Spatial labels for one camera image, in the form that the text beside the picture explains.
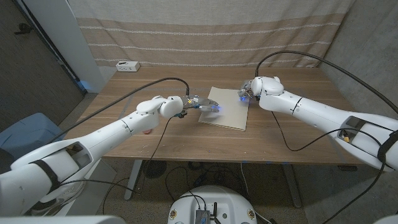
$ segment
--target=electrical outlet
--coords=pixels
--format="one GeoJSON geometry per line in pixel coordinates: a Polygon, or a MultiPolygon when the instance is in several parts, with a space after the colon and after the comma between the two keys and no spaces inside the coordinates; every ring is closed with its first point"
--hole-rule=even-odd
{"type": "Polygon", "coordinates": [[[139,63],[132,61],[120,61],[116,65],[116,68],[119,72],[136,72],[138,71],[139,63]]]}

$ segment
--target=striped curtain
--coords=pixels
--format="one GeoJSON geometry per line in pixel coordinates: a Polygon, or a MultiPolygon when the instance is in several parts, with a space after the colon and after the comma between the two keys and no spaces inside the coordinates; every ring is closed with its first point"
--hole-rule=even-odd
{"type": "MultiPolygon", "coordinates": [[[[68,0],[100,67],[254,67],[279,50],[324,56],[352,0],[68,0]]],[[[276,55],[267,67],[315,67],[276,55]]]]}

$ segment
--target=white robotic arm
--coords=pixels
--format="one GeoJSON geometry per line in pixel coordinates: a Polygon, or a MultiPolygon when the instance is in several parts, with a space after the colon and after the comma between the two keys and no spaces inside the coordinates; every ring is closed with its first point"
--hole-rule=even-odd
{"type": "MultiPolygon", "coordinates": [[[[335,131],[329,135],[353,156],[377,169],[382,162],[377,157],[378,143],[369,136],[354,131],[358,129],[374,136],[381,144],[390,135],[397,134],[398,121],[376,114],[356,113],[333,108],[323,103],[306,99],[284,90],[278,77],[256,77],[245,81],[238,93],[241,98],[259,97],[261,108],[291,114],[295,118],[327,133],[334,129],[351,128],[335,131]]],[[[398,142],[386,152],[385,171],[398,169],[398,142]]]]}
{"type": "Polygon", "coordinates": [[[156,96],[137,106],[137,110],[86,136],[53,142],[28,153],[0,175],[0,216],[22,215],[37,202],[51,202],[62,194],[74,192],[80,180],[107,152],[133,134],[159,125],[165,118],[185,116],[188,108],[218,112],[218,104],[209,99],[156,96]]]}

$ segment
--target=gray wall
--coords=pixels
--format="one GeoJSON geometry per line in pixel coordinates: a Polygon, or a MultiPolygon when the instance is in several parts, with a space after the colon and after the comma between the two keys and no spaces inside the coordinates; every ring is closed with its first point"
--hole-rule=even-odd
{"type": "MultiPolygon", "coordinates": [[[[356,1],[325,58],[398,105],[398,2],[356,1]]],[[[350,77],[325,64],[320,68],[356,110],[398,118],[383,101],[350,77]]]]}

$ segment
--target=cardboard sheet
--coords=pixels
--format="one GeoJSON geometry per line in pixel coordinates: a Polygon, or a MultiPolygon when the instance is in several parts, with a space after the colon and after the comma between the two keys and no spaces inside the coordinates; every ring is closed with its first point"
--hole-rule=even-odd
{"type": "Polygon", "coordinates": [[[241,101],[238,90],[226,90],[216,87],[211,87],[208,98],[216,101],[220,105],[220,112],[203,112],[199,117],[199,122],[241,131],[246,130],[249,99],[241,101]]]}

